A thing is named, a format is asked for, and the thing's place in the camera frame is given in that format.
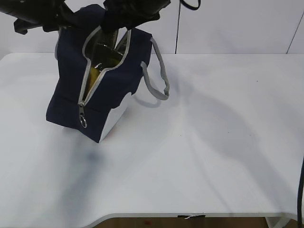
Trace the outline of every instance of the white table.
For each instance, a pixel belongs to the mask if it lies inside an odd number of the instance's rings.
[[[96,144],[46,122],[53,54],[0,61],[0,228],[112,217],[296,218],[304,55],[164,55],[171,98],[144,84]],[[159,66],[152,57],[155,83]]]

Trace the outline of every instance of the gray strap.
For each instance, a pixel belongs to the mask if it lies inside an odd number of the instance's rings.
[[[142,62],[142,64],[141,64],[142,72],[143,72],[143,78],[144,78],[144,81],[145,81],[145,83],[147,85],[147,88],[150,91],[150,93],[153,96],[155,96],[157,99],[165,101],[165,100],[168,100],[168,98],[169,98],[170,84],[169,84],[169,81],[168,81],[168,78],[167,78],[165,64],[163,62],[162,55],[161,55],[161,52],[160,52],[160,50],[157,46],[157,43],[153,38],[151,38],[151,42],[153,44],[153,47],[154,47],[155,53],[157,55],[157,58],[160,62],[161,78],[165,81],[166,88],[164,89],[164,94],[152,87],[152,85],[150,83],[150,78],[149,78],[149,74],[148,74],[147,65],[146,65],[145,62]]]

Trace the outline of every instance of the bottle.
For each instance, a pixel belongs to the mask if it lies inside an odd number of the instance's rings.
[[[103,69],[115,67],[123,59],[127,35],[124,35],[115,48],[117,37],[118,30],[107,34],[100,30],[88,42],[85,55],[91,60],[91,69],[85,88],[85,96],[87,96]]]

